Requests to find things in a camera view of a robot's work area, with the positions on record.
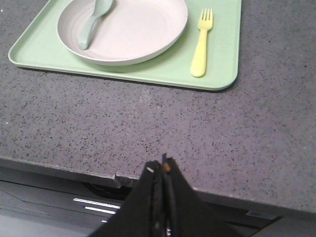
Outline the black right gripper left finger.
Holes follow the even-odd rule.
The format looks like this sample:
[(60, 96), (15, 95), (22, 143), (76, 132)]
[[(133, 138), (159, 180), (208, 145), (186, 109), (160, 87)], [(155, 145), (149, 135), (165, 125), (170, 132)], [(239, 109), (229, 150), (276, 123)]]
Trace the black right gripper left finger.
[(162, 170), (157, 161), (145, 164), (137, 186), (121, 208), (92, 237), (162, 236)]

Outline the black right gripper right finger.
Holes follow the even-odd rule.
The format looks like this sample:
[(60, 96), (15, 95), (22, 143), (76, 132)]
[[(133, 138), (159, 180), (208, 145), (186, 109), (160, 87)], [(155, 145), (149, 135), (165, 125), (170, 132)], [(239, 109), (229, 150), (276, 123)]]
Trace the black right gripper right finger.
[(221, 220), (188, 184), (178, 165), (162, 155), (164, 192), (172, 237), (236, 237), (237, 231)]

